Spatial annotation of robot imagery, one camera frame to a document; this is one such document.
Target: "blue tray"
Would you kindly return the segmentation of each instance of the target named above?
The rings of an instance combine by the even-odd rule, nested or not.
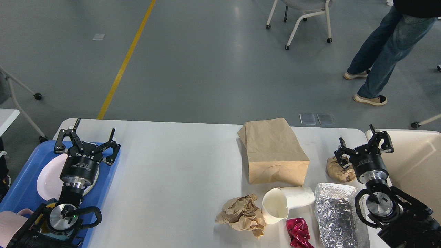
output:
[[[12,184],[8,193],[3,201],[0,203],[0,212],[12,211],[17,213],[18,211],[29,208],[32,211],[37,207],[45,203],[37,192],[37,178],[40,175],[41,170],[46,166],[49,161],[58,156],[54,151],[55,140],[49,140],[38,145],[32,152],[25,166],[21,170],[17,179]],[[64,145],[69,148],[72,146],[71,142],[64,142]],[[103,156],[107,157],[112,154],[112,149],[108,149],[103,152]],[[118,165],[118,156],[115,163],[112,166],[101,162],[100,173],[98,180],[95,182],[95,186],[84,196],[81,208],[88,206],[97,206],[101,209],[104,199],[112,183],[115,170]],[[82,219],[85,224],[92,223],[96,220],[95,216],[91,214],[82,215]],[[86,248],[89,244],[92,232],[95,228],[100,228],[100,225],[86,230],[80,230],[78,237],[83,237],[84,242],[80,247]]]

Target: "white bin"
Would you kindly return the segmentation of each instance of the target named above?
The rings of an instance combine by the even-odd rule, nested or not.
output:
[[[441,222],[441,133],[424,130],[387,131],[393,153],[382,153],[394,186],[430,207]],[[369,140],[372,132],[368,130]]]

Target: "white paper cup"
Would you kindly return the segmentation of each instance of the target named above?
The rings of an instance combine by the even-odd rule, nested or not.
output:
[[[286,207],[291,210],[314,202],[314,192],[309,187],[278,188],[286,197]]]
[[[288,218],[286,197],[279,188],[273,188],[263,196],[262,215],[267,224]]]

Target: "crumpled paper ball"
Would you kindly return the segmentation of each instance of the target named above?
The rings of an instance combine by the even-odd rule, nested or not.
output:
[[[263,235],[266,226],[262,211],[254,201],[255,194],[238,197],[227,201],[222,211],[216,216],[216,223],[229,224],[236,231],[251,231],[255,237]]]
[[[337,181],[340,182],[350,182],[355,179],[354,167],[350,165],[347,169],[343,169],[336,159],[336,157],[328,158],[328,162],[326,164],[326,170],[328,175]]]

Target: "white plate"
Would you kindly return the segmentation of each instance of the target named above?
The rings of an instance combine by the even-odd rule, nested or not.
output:
[[[58,200],[61,194],[61,189],[63,188],[63,181],[60,179],[61,171],[63,170],[64,163],[66,162],[67,154],[63,153],[51,161],[41,170],[40,175],[37,178],[37,192],[46,201],[52,198]],[[98,168],[97,176],[95,177],[95,182],[97,181],[98,174],[100,170]],[[84,191],[86,195],[95,184],[89,186]]]

